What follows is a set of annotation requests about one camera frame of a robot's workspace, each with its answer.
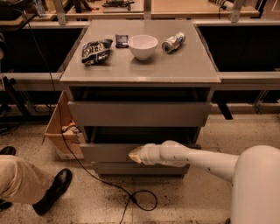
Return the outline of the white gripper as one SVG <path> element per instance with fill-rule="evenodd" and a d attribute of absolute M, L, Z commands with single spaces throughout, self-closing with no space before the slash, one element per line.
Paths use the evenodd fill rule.
<path fill-rule="evenodd" d="M 129 153 L 129 158 L 139 164 L 157 165 L 163 162 L 160 154 L 160 144 L 147 143 L 146 145 L 136 147 Z"/>

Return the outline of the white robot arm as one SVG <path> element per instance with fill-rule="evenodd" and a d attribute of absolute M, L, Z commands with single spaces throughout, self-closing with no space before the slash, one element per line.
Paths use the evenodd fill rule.
<path fill-rule="evenodd" d="M 236 156 L 165 141 L 139 146 L 129 153 L 129 157 L 144 165 L 193 165 L 230 182 L 230 224 L 280 224 L 278 148 L 257 145 Z"/>

